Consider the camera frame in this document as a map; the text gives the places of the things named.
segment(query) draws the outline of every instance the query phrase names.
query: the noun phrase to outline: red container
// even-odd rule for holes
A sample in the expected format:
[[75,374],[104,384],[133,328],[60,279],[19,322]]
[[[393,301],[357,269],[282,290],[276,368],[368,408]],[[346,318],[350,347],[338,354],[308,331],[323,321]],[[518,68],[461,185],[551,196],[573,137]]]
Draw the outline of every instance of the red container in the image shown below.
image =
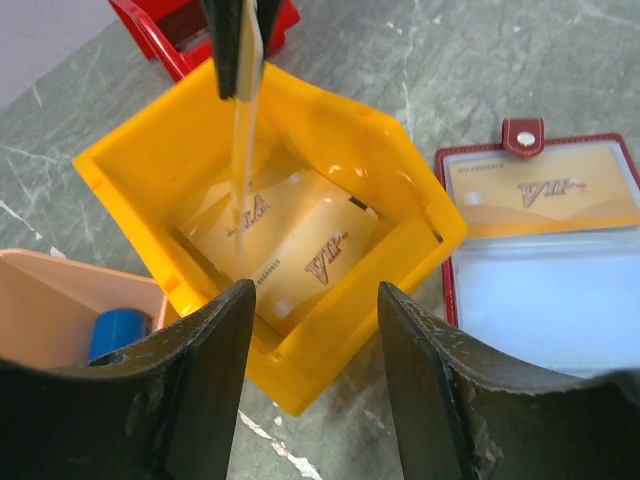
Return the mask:
[[[147,59],[157,58],[178,82],[211,58],[207,23],[198,0],[109,0]],[[267,53],[285,42],[285,31],[300,15],[292,0],[282,0]]]

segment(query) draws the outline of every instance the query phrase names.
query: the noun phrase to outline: beige bin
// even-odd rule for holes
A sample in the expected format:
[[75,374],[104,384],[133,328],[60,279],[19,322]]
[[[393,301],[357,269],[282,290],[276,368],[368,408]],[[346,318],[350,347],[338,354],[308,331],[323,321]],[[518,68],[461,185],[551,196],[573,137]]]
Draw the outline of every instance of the beige bin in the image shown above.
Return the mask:
[[37,368],[87,363],[97,316],[132,308],[149,332],[178,318],[148,278],[28,250],[0,250],[0,356]]

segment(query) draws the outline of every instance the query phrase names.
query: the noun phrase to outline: blue object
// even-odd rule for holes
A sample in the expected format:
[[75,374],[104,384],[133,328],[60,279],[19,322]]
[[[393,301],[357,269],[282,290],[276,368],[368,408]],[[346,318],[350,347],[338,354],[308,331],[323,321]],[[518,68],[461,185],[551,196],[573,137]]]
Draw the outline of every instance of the blue object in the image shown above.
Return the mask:
[[126,308],[109,310],[96,319],[89,349],[89,361],[143,338],[147,320],[143,314]]

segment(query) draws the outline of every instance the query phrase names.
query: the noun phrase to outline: yellow plastic container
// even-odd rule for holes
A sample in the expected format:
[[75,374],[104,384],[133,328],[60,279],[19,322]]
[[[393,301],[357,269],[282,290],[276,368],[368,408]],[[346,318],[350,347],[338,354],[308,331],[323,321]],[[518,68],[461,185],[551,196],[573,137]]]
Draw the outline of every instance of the yellow plastic container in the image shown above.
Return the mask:
[[[232,115],[208,61],[74,162],[182,316],[223,287],[171,235],[168,212],[229,162]],[[305,162],[394,224],[288,335],[256,318],[248,376],[299,415],[375,332],[379,282],[411,293],[467,226],[396,120],[267,65],[254,158],[270,150]]]

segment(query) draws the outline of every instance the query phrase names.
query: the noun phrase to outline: tabletop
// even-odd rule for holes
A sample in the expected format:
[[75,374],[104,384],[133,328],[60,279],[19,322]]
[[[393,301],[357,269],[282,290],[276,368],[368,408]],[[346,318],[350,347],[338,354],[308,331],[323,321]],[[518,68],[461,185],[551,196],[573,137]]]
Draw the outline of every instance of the tabletop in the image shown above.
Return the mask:
[[[430,165],[440,147],[499,140],[503,118],[532,116],[547,137],[618,132],[637,162],[636,0],[296,5],[270,61],[394,116]],[[71,160],[172,84],[115,22],[1,109],[0,248],[148,275]],[[443,315],[439,273],[414,296]],[[246,380],[229,478],[402,479],[377,336],[300,417]]]

